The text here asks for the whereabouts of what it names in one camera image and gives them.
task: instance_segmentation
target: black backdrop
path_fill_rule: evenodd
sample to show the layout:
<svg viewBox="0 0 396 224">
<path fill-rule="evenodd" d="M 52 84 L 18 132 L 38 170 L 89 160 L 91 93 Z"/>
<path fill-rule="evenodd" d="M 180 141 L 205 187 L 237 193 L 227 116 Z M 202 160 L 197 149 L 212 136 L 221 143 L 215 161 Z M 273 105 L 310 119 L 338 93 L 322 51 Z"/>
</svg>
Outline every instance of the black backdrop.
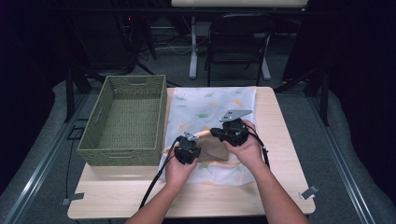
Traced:
<svg viewBox="0 0 396 224">
<path fill-rule="evenodd" d="M 0 2 L 0 192 L 20 168 L 54 103 L 52 88 L 73 63 L 88 66 L 63 17 L 37 1 Z"/>
<path fill-rule="evenodd" d="M 283 78 L 302 76 L 335 50 L 330 89 L 341 101 L 359 158 L 396 204 L 396 3 L 351 2 L 337 10 L 359 14 L 303 21 Z M 313 3 L 311 9 L 325 6 Z"/>
</svg>

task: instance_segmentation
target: white cloth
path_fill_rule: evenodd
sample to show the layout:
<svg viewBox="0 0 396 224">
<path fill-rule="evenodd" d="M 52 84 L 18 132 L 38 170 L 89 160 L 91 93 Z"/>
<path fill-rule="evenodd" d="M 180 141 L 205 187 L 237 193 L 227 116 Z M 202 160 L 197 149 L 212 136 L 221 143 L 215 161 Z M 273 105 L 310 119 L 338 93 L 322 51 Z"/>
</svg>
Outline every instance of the white cloth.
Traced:
<svg viewBox="0 0 396 224">
<path fill-rule="evenodd" d="M 184 136 L 184 132 L 199 133 L 211 128 L 222 128 L 219 119 L 230 109 L 255 111 L 255 98 L 256 89 L 252 87 L 176 88 L 170 104 L 165 149 L 168 149 L 177 137 Z M 254 117 L 251 113 L 241 119 L 255 123 Z M 165 158 L 164 152 L 159 167 L 163 166 Z M 253 180 L 248 168 L 230 153 L 228 161 L 199 162 L 188 183 L 235 186 Z"/>
</svg>

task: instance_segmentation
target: green woven basket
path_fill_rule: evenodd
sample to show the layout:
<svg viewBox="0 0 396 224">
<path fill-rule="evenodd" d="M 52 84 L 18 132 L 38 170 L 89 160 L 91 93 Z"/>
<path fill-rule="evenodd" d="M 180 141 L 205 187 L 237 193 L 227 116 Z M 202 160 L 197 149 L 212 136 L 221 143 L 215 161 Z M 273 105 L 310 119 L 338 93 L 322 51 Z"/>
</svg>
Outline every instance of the green woven basket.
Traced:
<svg viewBox="0 0 396 224">
<path fill-rule="evenodd" d="M 158 165 L 166 99 L 165 76 L 107 77 L 79 154 L 91 166 Z"/>
</svg>

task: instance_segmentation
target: chair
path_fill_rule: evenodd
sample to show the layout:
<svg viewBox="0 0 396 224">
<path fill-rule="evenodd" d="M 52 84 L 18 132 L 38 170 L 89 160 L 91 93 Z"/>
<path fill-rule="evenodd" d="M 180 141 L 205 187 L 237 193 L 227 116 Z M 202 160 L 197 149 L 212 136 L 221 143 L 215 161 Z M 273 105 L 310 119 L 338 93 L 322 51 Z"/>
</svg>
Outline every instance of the chair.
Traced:
<svg viewBox="0 0 396 224">
<path fill-rule="evenodd" d="M 256 86 L 262 74 L 267 41 L 274 30 L 273 20 L 261 13 L 227 14 L 216 18 L 209 28 L 205 70 L 210 86 L 211 64 L 259 65 Z"/>
</svg>

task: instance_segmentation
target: person's left hand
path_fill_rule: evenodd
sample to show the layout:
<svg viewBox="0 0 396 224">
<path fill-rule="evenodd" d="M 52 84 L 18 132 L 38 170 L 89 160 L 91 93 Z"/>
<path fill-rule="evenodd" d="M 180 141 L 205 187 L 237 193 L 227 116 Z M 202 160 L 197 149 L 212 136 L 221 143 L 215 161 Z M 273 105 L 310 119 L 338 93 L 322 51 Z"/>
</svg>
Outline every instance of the person's left hand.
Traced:
<svg viewBox="0 0 396 224">
<path fill-rule="evenodd" d="M 196 158 L 192 164 L 184 165 L 180 163 L 175 157 L 175 150 L 172 150 L 171 157 L 173 157 L 165 167 L 166 185 L 169 185 L 177 192 L 183 189 L 187 180 L 190 177 L 192 170 L 197 166 L 198 159 Z"/>
</svg>

